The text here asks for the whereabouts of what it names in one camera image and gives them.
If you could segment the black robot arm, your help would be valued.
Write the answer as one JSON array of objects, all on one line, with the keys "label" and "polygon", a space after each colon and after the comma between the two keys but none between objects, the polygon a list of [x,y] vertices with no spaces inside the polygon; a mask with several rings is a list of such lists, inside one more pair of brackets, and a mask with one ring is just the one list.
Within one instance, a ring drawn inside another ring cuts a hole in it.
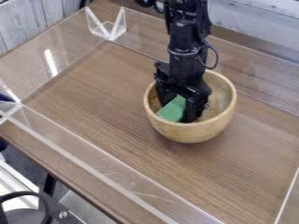
[{"label": "black robot arm", "polygon": [[207,42],[211,35],[211,19],[209,0],[163,0],[161,9],[157,0],[135,0],[145,8],[154,7],[165,15],[170,43],[167,52],[170,62],[155,62],[155,90],[163,107],[173,104],[179,96],[182,116],[175,119],[181,123],[195,122],[210,105],[211,87],[203,79],[209,69],[214,69],[218,61],[209,66],[209,49],[218,54]]}]

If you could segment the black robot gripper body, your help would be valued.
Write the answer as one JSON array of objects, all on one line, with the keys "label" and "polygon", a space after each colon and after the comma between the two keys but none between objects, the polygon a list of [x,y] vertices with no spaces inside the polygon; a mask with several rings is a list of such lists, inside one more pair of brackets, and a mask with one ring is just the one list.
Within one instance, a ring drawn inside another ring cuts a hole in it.
[{"label": "black robot gripper body", "polygon": [[207,50],[191,49],[190,51],[169,50],[170,62],[155,62],[158,81],[173,84],[175,96],[181,95],[211,95],[211,88],[203,80],[206,73]]}]

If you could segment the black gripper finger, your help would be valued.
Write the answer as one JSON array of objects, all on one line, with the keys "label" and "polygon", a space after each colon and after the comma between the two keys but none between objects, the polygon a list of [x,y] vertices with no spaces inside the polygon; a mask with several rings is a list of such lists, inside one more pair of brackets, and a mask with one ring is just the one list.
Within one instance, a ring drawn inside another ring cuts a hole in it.
[{"label": "black gripper finger", "polygon": [[175,92],[173,91],[173,84],[158,81],[155,83],[155,89],[157,89],[159,101],[162,105],[165,106],[175,97]]},{"label": "black gripper finger", "polygon": [[185,95],[183,96],[186,103],[185,103],[185,110],[183,110],[183,123],[193,123],[201,116],[205,109],[209,106],[209,96],[205,95]]}]

